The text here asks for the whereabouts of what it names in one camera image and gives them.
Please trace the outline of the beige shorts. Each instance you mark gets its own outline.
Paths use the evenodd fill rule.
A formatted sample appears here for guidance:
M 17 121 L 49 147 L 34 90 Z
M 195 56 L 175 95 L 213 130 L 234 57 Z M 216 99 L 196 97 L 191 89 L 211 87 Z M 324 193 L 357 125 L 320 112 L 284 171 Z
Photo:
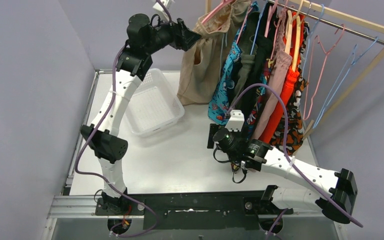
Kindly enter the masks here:
M 207 104 L 213 97 L 221 71 L 250 0 L 234 0 L 214 15 L 198 18 L 193 31 L 201 38 L 183 54 L 177 97 L 185 105 Z

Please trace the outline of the pink plastic hanger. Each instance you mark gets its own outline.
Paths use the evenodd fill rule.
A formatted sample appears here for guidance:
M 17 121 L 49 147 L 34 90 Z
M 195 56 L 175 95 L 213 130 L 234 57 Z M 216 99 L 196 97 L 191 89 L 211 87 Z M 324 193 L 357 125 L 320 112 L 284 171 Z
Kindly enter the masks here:
M 211 11 L 206 13 L 205 18 L 201 21 L 202 24 L 205 24 L 210 20 L 217 12 L 219 12 L 222 8 L 224 8 L 226 5 L 231 4 L 235 0 L 221 0 L 220 3 Z

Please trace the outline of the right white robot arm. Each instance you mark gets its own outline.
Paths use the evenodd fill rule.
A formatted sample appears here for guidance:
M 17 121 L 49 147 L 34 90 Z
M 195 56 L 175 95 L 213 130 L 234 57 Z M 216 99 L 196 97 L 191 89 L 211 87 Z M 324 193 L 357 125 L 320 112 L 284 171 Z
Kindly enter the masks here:
M 324 169 L 293 156 L 257 139 L 246 139 L 240 131 L 230 131 L 222 125 L 210 124 L 207 148 L 227 155 L 225 164 L 234 173 L 264 172 L 285 178 L 303 187 L 288 189 L 277 185 L 266 188 L 261 199 L 262 209 L 275 213 L 283 209 L 307 209 L 321 212 L 328 219 L 342 224 L 362 224 L 352 216 L 358 188 L 354 173 Z

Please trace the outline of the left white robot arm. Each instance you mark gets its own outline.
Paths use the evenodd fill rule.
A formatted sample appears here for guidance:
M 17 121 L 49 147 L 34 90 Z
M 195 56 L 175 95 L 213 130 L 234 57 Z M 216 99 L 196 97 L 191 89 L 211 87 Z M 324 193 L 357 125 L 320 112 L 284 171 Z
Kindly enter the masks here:
M 152 25 L 151 18 L 143 13 L 129 18 L 126 33 L 128 39 L 116 55 L 112 72 L 127 73 L 128 77 L 117 81 L 116 75 L 112 75 L 111 87 L 99 113 L 90 125 L 80 129 L 85 146 L 93 150 L 101 166 L 102 173 L 95 174 L 104 181 L 101 206 L 117 214 L 125 213 L 132 202 L 127 196 L 122 170 L 128 142 L 118 137 L 119 127 L 132 96 L 151 68 L 152 54 L 166 46 L 186 52 L 202 37 L 181 18 L 176 22 L 160 20 Z

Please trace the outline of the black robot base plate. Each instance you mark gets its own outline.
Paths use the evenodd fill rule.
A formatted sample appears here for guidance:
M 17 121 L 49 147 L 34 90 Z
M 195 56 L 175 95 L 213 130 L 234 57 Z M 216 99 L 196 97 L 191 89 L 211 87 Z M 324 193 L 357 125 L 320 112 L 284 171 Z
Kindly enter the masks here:
M 268 230 L 283 211 L 273 204 L 273 193 L 270 186 L 268 191 L 129 194 L 116 200 L 103 194 L 95 215 L 109 217 L 109 228 L 138 217 L 144 230 Z

